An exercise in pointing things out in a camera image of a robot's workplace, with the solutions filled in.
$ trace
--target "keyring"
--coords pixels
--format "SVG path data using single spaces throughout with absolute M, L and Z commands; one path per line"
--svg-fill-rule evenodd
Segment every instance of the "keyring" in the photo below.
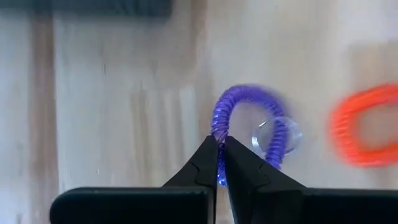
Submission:
M 227 186 L 224 140 L 228 135 L 229 119 L 234 107 L 242 101 L 260 105 L 270 112 L 273 118 L 284 117 L 286 115 L 285 106 L 280 99 L 271 91 L 267 91 L 259 85 L 235 85 L 222 94 L 215 105 L 211 121 L 211 135 L 216 137 L 219 145 L 217 179 L 221 186 Z M 289 130 L 285 123 L 280 120 L 275 120 L 273 127 L 272 138 L 268 143 L 267 154 L 264 160 L 276 169 L 280 169 L 280 164 L 285 156 Z
M 338 154 L 355 166 L 388 166 L 398 162 L 398 142 L 369 147 L 356 135 L 358 117 L 373 106 L 398 101 L 398 85 L 387 84 L 345 99 L 331 115 L 330 133 Z

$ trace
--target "wooden surface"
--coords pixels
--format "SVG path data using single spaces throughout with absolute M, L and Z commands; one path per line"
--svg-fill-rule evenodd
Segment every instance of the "wooden surface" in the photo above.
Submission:
M 398 82 L 397 10 L 395 0 L 176 0 L 167 22 L 0 11 L 0 222 L 47 223 L 51 200 L 74 187 L 160 186 L 237 83 L 277 90 L 300 123 L 286 174 L 309 187 L 398 188 L 396 167 L 348 166 L 326 135 L 344 96 Z M 361 134 L 398 138 L 396 109 L 370 111 Z M 262 119 L 239 106 L 231 134 L 250 146 Z M 218 223 L 232 223 L 225 190 Z

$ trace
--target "black object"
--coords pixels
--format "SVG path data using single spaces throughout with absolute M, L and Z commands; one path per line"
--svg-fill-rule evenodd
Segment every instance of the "black object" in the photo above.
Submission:
M 398 192 L 309 189 L 226 138 L 225 163 L 235 223 L 398 223 Z M 52 224 L 215 222 L 217 142 L 208 136 L 163 187 L 75 189 L 59 196 Z
M 0 8 L 83 15 L 169 17 L 172 0 L 0 0 Z

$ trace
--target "purple coiled bracelet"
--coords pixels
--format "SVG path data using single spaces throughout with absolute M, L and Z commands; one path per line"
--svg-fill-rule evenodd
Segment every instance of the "purple coiled bracelet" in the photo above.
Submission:
M 271 92 L 259 85 L 235 85 L 226 90 L 217 101 L 211 121 L 211 135 L 218 142 L 218 173 L 217 180 L 221 186 L 227 186 L 224 163 L 224 141 L 228 135 L 229 119 L 234 107 L 239 102 L 253 102 L 269 111 L 273 117 L 284 117 L 282 103 Z M 289 130 L 285 123 L 275 120 L 267 150 L 265 161 L 276 169 L 285 156 Z

